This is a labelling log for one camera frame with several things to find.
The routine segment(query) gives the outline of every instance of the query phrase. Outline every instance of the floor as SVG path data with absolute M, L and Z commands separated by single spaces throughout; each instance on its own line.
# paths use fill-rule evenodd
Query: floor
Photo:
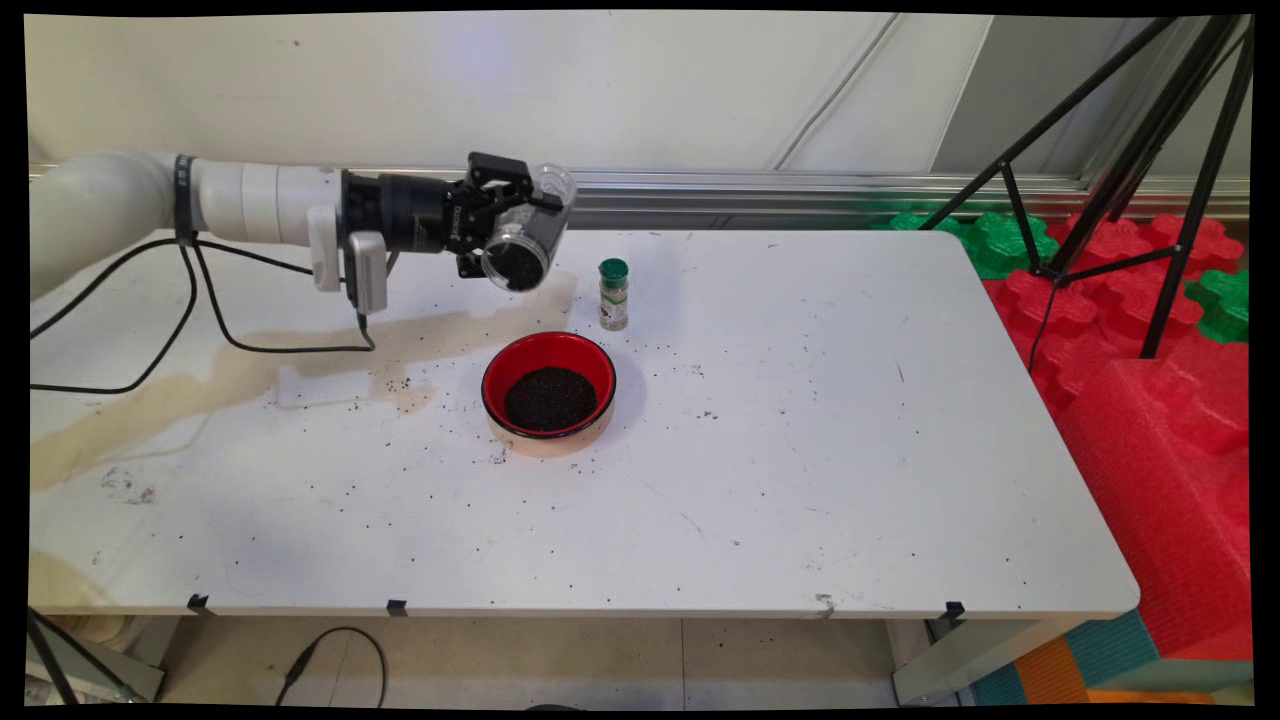
M 275 701 L 321 632 L 387 652 L 387 707 L 774 710 L 895 707 L 883 623 L 806 620 L 188 618 L 161 702 Z M 324 639 L 285 705 L 367 707 L 378 655 Z

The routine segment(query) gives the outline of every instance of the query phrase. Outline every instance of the jar label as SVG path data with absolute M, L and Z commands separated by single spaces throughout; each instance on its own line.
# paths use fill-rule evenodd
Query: jar label
M 605 297 L 600 299 L 600 318 L 608 324 L 621 323 L 627 319 L 627 301 L 612 302 Z

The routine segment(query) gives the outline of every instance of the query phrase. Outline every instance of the bowl rim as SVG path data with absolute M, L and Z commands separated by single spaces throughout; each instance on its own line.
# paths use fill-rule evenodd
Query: bowl rim
M 497 361 L 498 357 L 500 357 L 503 352 L 507 352 L 508 350 L 511 350 L 511 346 L 516 345 L 517 342 L 522 342 L 522 341 L 529 340 L 531 337 L 538 337 L 538 336 L 543 336 L 543 334 L 575 337 L 575 338 L 585 340 L 586 342 L 591 343 L 591 346 L 595 347 L 595 350 L 598 350 L 602 356 L 604 356 L 604 361 L 609 364 L 609 395 L 608 395 L 608 397 L 604 398 L 604 402 L 599 404 L 599 406 L 595 409 L 595 411 L 591 413 L 591 415 L 588 416 L 581 423 L 579 423 L 576 425 L 570 425 L 568 428 L 564 428 L 563 430 L 550 430 L 550 432 L 539 433 L 539 432 L 534 432 L 534 430 L 526 430 L 524 428 L 517 428 L 516 425 L 512 425 L 511 423 L 508 423 L 508 421 L 503 420 L 502 418 L 499 418 L 498 414 L 494 413 L 493 407 L 489 405 L 489 397 L 485 395 L 484 388 L 485 388 L 485 386 L 489 382 L 489 370 L 493 369 L 494 361 Z M 497 423 L 499 428 L 507 430 L 508 433 L 517 434 L 520 437 L 526 437 L 526 438 L 530 438 L 530 439 L 556 439 L 556 438 L 568 437 L 571 434 L 580 433 L 580 432 L 585 430 L 586 428 L 590 428 L 600 418 L 604 416 L 604 411 L 609 409 L 609 405 L 613 405 L 613 396 L 617 395 L 617 391 L 618 391 L 618 369 L 613 365 L 613 357 L 609 357 L 609 354 L 603 347 L 600 347 L 600 343 L 595 342 L 594 340 L 591 340 L 591 338 L 589 338 L 586 336 L 581 336 L 581 334 L 577 334 L 577 333 L 571 333 L 568 331 L 543 331 L 543 332 L 538 332 L 538 333 L 526 334 L 526 336 L 518 337 L 518 338 L 508 342 L 507 345 L 503 346 L 502 350 L 499 350 L 498 352 L 495 352 L 494 356 L 489 359 L 489 364 L 485 365 L 485 369 L 484 369 L 484 375 L 480 377 L 480 404 L 484 405 L 485 413 L 489 414 L 489 418 L 492 418 L 493 421 Z

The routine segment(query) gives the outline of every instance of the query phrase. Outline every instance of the red foam block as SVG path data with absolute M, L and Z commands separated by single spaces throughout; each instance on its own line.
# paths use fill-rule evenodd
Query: red foam block
M 1033 379 L 1055 419 L 1080 395 L 1094 373 L 1121 357 L 1120 350 L 1107 342 L 1097 327 L 1087 328 L 1076 337 L 1046 337 L 1036 354 Z
M 1156 215 L 1149 225 L 1142 228 L 1142 237 L 1151 243 L 1152 250 L 1169 247 L 1178 242 L 1178 234 L 1183 229 L 1183 219 L 1174 215 Z M 1226 236 L 1222 223 L 1204 218 L 1199 229 L 1196 231 L 1196 243 L 1192 246 L 1192 256 L 1187 260 L 1184 281 L 1199 279 L 1204 270 L 1222 270 L 1234 273 L 1244 246 Z M 1161 270 L 1169 269 L 1169 260 L 1160 260 L 1153 264 Z
M 1014 341 L 1014 347 L 1025 365 L 1030 357 L 1032 343 L 1044 320 L 1048 296 L 1052 287 L 1044 278 L 1037 278 L 1027 270 L 1015 270 L 1004 281 L 997 281 L 993 301 L 1000 319 Z M 1076 286 L 1060 288 L 1053 297 L 1053 311 L 1044 327 L 1044 338 L 1052 336 L 1079 337 L 1093 325 L 1097 306 L 1084 297 Z
M 1005 284 L 1005 281 L 980 281 L 982 290 L 987 291 L 987 297 L 991 299 L 991 304 L 996 304 L 996 295 L 1000 293 L 1000 287 Z
M 1080 219 L 1079 213 L 1071 214 L 1065 223 L 1051 225 L 1046 233 L 1061 245 Z M 1093 228 L 1093 236 L 1084 243 L 1079 259 L 1071 265 L 1071 272 L 1088 270 L 1116 260 L 1125 260 L 1152 250 L 1151 242 L 1143 236 L 1138 224 L 1128 218 L 1116 222 L 1102 220 Z
M 1165 272 L 1146 264 L 1089 279 L 1093 282 L 1082 283 L 1080 291 L 1097 302 L 1102 334 L 1124 355 L 1137 357 L 1156 311 Z M 1193 328 L 1203 315 L 1203 307 L 1179 292 L 1165 323 L 1160 352 L 1166 352 L 1180 338 L 1196 334 Z
M 1059 430 L 1142 587 L 1162 657 L 1253 657 L 1248 346 L 1106 363 Z

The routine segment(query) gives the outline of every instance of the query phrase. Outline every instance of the clear plastic container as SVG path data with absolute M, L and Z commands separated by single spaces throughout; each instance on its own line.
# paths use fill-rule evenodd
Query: clear plastic container
M 564 208 L 552 213 L 525 204 L 498 215 L 480 266 L 494 284 L 513 292 L 534 290 L 550 272 L 570 211 L 577 200 L 577 183 L 563 168 L 539 165 L 530 174 L 535 187 L 559 197 Z

